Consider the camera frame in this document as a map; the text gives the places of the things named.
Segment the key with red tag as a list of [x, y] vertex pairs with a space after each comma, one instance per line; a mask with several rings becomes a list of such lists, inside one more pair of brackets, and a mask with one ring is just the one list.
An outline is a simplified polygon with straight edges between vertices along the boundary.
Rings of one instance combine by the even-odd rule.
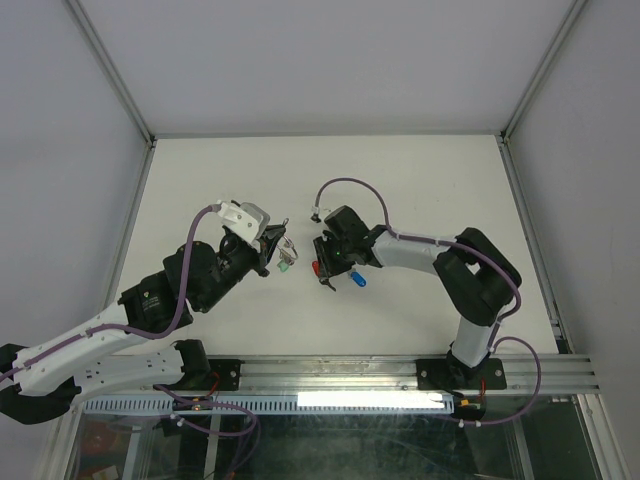
[[319, 260], [312, 262], [312, 269], [321, 285], [328, 287], [333, 292], [336, 291], [336, 288], [330, 282], [330, 276], [327, 273], [326, 268]]

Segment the metal keyring with clips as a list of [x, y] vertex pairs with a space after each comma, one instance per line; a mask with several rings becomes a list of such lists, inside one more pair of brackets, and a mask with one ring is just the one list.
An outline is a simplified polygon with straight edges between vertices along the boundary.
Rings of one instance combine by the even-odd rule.
[[279, 262], [288, 267], [293, 266], [299, 259], [299, 253], [295, 243], [286, 233], [284, 233], [279, 240], [277, 249], [279, 252]]

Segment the key with blue tag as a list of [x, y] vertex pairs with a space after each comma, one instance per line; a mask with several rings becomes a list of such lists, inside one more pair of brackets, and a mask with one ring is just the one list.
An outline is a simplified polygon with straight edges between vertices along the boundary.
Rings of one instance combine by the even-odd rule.
[[360, 288], [367, 285], [366, 279], [357, 270], [351, 270], [348, 276]]

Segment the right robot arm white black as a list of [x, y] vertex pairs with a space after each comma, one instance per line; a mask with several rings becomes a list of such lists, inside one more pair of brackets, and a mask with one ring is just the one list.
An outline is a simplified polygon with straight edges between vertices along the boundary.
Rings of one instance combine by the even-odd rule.
[[428, 381], [447, 390], [473, 388], [491, 356], [504, 318], [522, 303], [518, 270], [480, 230], [468, 227], [450, 239], [401, 234], [388, 225], [368, 227], [349, 206], [324, 220], [313, 239], [320, 284], [353, 274], [357, 266], [404, 268], [439, 279], [460, 315], [445, 360], [427, 370]]

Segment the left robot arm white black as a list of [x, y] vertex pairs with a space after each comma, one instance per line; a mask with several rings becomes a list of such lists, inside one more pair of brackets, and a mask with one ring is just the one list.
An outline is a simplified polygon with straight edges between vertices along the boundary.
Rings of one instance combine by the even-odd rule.
[[161, 271], [123, 291], [94, 318], [34, 347], [1, 348], [1, 412], [24, 425], [48, 422], [96, 396], [139, 386], [194, 390], [211, 384], [203, 343], [183, 339], [152, 353], [124, 349], [167, 338], [209, 312], [249, 272], [261, 277], [286, 225], [265, 227], [255, 242], [225, 228], [217, 248], [190, 232]]

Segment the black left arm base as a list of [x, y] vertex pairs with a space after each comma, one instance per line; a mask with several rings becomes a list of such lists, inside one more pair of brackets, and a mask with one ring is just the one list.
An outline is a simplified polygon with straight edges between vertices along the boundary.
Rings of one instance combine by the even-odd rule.
[[209, 357], [200, 340], [179, 340], [170, 348], [177, 359], [170, 360], [175, 370], [160, 385], [173, 391], [237, 391], [243, 362], [237, 358]]

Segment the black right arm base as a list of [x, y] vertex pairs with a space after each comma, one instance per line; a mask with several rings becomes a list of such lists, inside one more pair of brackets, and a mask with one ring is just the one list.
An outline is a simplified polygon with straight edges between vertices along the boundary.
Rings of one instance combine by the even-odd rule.
[[507, 388], [503, 363], [486, 355], [475, 367], [468, 367], [451, 353], [415, 361], [417, 388], [421, 391], [442, 390], [449, 393], [462, 390], [502, 391]]

